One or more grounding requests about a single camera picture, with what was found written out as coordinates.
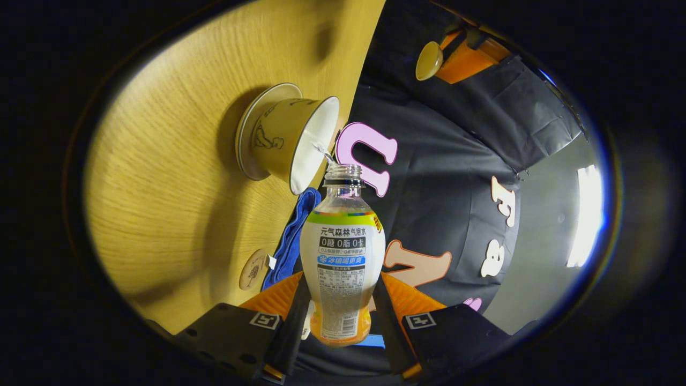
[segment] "ceramic cup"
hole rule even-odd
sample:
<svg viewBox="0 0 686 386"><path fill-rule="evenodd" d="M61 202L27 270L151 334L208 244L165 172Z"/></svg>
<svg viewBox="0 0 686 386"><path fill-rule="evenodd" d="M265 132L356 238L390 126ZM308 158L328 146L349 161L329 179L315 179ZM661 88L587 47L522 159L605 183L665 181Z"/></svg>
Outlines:
<svg viewBox="0 0 686 386"><path fill-rule="evenodd" d="M338 121L340 103L303 98L277 102L255 123L250 149L262 168L288 182L300 194L312 182L324 155L313 145L328 146Z"/></svg>

